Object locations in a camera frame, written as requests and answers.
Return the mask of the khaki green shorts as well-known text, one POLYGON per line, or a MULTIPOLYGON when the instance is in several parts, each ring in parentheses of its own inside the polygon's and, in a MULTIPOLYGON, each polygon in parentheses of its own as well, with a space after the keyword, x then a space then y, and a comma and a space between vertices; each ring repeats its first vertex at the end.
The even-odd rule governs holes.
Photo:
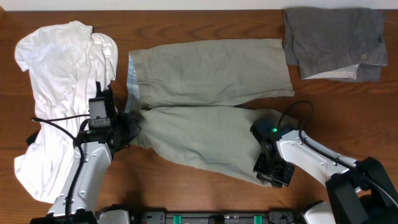
POLYGON ((250 132, 273 109, 244 104, 294 96, 280 39, 202 40, 129 52, 126 111, 142 115, 134 145, 170 162, 254 184, 260 145, 250 132))

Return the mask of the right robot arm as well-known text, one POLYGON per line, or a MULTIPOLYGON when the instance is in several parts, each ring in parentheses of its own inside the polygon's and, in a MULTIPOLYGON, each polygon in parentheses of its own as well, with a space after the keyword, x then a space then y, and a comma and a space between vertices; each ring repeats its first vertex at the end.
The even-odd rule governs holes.
POLYGON ((329 201, 303 213, 305 223, 397 223, 397 190, 383 165, 338 154, 290 125, 260 119, 250 128, 261 145, 256 177, 273 187, 288 186, 296 167, 326 187, 329 201))

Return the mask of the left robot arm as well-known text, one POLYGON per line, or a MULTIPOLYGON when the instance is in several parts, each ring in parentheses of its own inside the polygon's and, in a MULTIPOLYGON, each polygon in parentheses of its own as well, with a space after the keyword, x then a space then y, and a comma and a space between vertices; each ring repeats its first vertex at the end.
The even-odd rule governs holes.
POLYGON ((137 119, 117 114, 111 96, 89 100, 90 117, 82 122, 73 140, 74 159, 60 195, 44 217, 32 223, 132 223, 134 217, 126 208, 113 205, 100 215, 96 204, 116 152, 129 147, 141 130, 137 119))

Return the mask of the white shirt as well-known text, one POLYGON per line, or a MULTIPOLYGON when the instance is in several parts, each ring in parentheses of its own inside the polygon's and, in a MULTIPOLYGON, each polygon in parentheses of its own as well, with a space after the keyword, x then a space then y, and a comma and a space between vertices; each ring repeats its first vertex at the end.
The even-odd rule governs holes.
MULTIPOLYGON (((118 47, 105 34, 79 21, 46 26, 21 39, 15 59, 28 71, 35 115, 56 119, 88 114, 96 96, 96 82, 104 90, 116 78, 118 47)), ((76 136, 84 117, 43 123, 25 154, 14 159, 18 181, 41 202, 54 203, 60 195, 73 160, 71 133, 76 136)))

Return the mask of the folded grey shorts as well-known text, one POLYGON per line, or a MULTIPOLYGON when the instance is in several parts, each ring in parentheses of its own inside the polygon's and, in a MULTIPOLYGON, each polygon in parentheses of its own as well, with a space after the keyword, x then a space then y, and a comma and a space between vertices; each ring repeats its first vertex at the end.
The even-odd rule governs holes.
POLYGON ((388 64, 386 15, 368 8, 291 7, 284 11, 286 62, 300 77, 379 82, 388 64))

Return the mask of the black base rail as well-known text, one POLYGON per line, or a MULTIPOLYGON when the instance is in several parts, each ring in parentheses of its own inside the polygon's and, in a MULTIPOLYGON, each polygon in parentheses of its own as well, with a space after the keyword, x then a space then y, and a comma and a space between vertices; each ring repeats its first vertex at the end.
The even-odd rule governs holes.
POLYGON ((291 210, 265 212, 168 212, 148 210, 137 212, 124 205, 111 205, 95 215, 98 223, 131 224, 300 224, 301 214, 291 210))

